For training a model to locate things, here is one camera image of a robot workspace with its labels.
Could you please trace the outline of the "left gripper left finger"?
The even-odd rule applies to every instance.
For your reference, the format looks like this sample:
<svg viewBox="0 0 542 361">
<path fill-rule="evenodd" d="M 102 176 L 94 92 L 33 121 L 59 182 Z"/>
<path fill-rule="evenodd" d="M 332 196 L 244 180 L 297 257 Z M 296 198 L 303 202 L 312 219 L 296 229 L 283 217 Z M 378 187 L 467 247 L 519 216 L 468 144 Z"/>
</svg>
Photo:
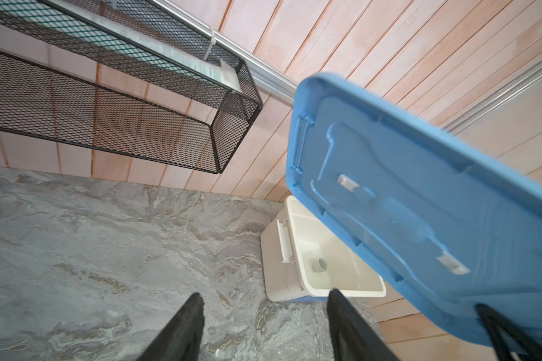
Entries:
<svg viewBox="0 0 542 361">
<path fill-rule="evenodd" d="M 193 293 L 137 360 L 198 360 L 204 326 L 204 301 Z"/>
</svg>

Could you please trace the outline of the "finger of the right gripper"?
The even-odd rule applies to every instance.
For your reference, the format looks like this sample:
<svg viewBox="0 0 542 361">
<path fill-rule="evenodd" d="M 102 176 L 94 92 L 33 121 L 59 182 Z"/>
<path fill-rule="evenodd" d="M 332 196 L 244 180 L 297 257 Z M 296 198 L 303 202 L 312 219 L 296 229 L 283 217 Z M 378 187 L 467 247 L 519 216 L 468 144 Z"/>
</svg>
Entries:
<svg viewBox="0 0 542 361">
<path fill-rule="evenodd" d="M 512 320 L 488 305 L 477 304 L 475 310 L 497 360 L 542 360 L 542 346 Z"/>
</svg>

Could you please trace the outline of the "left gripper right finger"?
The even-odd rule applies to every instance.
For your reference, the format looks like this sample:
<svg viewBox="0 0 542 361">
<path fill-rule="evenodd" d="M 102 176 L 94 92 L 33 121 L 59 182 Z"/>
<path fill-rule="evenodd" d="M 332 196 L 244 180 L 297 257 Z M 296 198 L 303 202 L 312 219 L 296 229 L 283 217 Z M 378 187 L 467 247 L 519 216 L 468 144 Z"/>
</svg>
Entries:
<svg viewBox="0 0 542 361">
<path fill-rule="evenodd" d="M 329 293 L 327 311 L 335 360 L 399 361 L 339 290 Z"/>
</svg>

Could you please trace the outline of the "blue plastic bin lid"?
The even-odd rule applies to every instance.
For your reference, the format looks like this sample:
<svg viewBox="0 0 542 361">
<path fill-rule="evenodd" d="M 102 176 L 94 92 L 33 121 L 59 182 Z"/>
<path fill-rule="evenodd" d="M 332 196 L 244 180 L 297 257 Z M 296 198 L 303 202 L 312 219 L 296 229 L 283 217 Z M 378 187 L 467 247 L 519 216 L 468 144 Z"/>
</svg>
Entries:
<svg viewBox="0 0 542 361">
<path fill-rule="evenodd" d="M 492 347 L 475 310 L 484 304 L 542 346 L 535 181 L 329 73 L 297 88 L 286 180 L 439 328 Z"/>
</svg>

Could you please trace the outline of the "small white ceramic crucible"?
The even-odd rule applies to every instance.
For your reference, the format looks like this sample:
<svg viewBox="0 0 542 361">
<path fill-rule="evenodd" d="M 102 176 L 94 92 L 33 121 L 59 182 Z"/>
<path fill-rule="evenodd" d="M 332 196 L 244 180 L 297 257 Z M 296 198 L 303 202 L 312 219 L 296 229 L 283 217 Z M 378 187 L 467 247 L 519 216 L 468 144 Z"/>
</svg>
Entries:
<svg viewBox="0 0 542 361">
<path fill-rule="evenodd" d="M 323 273 L 328 270 L 328 263 L 325 259 L 319 257 L 312 261 L 312 270 L 315 273 Z"/>
</svg>

